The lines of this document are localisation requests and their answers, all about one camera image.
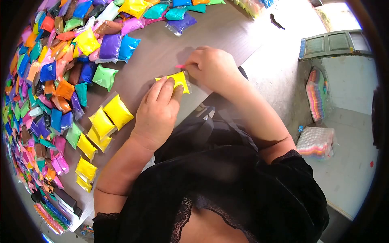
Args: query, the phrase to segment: plastic wrapped bundle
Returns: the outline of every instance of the plastic wrapped bundle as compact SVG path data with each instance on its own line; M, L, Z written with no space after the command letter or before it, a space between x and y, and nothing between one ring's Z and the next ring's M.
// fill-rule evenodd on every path
M323 120L332 107L328 96L328 82L316 67L309 74L305 90L307 91L313 120L315 122Z
M334 155L334 144L337 144L335 129L307 127L297 141L296 148L303 156L324 160Z

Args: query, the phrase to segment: hand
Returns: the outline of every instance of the hand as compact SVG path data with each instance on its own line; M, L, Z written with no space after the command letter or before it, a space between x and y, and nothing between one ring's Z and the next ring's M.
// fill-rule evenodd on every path
M140 103L130 138L152 152L161 147L173 131L183 89L174 89L173 78L157 81Z
M231 54L209 46L193 51L185 66L199 83L223 96L245 80Z

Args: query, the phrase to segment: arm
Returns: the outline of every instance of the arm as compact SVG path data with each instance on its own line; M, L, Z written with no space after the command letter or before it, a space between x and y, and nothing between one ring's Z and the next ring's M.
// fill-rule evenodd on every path
M134 181L173 131L183 87L166 77L144 96L129 139L102 170L94 190L95 215L119 213Z
M268 163L291 149L292 137L280 117L236 67L225 51L199 47L185 63L189 74L233 103L259 145L260 155Z

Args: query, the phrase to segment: finger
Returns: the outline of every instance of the finger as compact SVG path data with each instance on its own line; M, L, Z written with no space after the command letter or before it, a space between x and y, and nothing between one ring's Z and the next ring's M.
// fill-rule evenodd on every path
M158 80L149 90L149 95L147 97L147 103L148 102L153 102L158 99L158 95L161 92L161 89L163 85L166 83L167 78L162 77L160 80Z
M174 109L177 111L180 109L180 103L181 103L181 97L182 92L184 91L184 87L182 85L178 85L172 94L172 98L169 101L169 105L173 106Z
M185 69L188 70L189 75L194 77L196 80L200 78L201 71L198 69L196 64L185 65Z
M158 95L158 102L163 104L169 104L170 98L172 97L174 90L174 79L169 78L166 83L163 85L161 92Z
M186 60L185 65L197 64L199 65L201 62L201 56L203 54L203 50L193 51L189 58Z
M207 45L202 45L202 46L199 46L198 48L196 48L196 50L205 50L205 49L209 49L211 47L207 46Z

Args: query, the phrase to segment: wooden table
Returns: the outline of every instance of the wooden table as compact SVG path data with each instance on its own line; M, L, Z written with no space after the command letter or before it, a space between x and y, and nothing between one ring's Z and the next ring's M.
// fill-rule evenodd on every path
M233 55L237 65L241 65L260 46L261 20L253 21L247 13L232 2L223 5L207 6L205 14L190 12L198 22L185 30L181 37L175 36L167 28L165 22L153 23L142 30L129 34L130 37L141 39L139 46L128 64L119 61L116 64L106 63L104 67L119 70L113 88L108 93L101 86L94 85L88 88L88 108L85 116L79 121L86 134L91 123L88 119L99 108L101 103L113 92L118 92L121 99L131 111L136 114L142 97L155 82L155 77L177 73L177 64L184 64L190 53L200 45L208 45L223 49ZM192 85L193 92L184 94L181 101L177 124L187 117L211 92L204 87ZM135 119L126 124L120 131L112 134L115 140L106 154L100 150L92 161L99 171L103 169L108 160L128 139L134 127ZM66 144L65 158L70 166L70 172L60 176L60 180L78 207L83 210L80 219L72 219L70 231L75 231L81 223L94 211L93 189L87 193L76 184L75 168L80 155L86 159L83 152L74 150L69 143Z

